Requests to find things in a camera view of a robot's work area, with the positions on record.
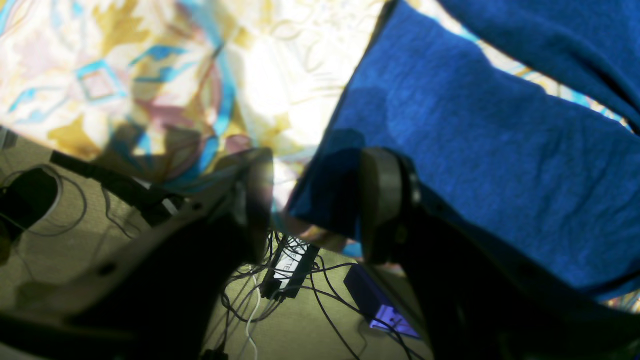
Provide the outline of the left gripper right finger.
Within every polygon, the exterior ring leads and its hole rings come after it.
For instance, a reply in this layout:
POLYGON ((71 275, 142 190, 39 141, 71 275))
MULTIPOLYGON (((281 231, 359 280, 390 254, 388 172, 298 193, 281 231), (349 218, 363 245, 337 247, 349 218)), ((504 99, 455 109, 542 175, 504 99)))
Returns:
POLYGON ((384 148, 359 158, 366 264, 399 264, 437 360, 637 360, 639 316, 572 289, 466 222, 384 148))

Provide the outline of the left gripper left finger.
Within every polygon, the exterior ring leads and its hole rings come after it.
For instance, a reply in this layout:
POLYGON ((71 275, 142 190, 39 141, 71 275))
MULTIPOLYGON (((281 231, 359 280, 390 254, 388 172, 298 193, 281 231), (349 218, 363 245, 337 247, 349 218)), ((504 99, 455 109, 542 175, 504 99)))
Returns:
POLYGON ((1 342, 51 360, 196 360, 224 283, 260 264, 273 201, 269 148, 222 158, 164 223, 24 309, 1 342))

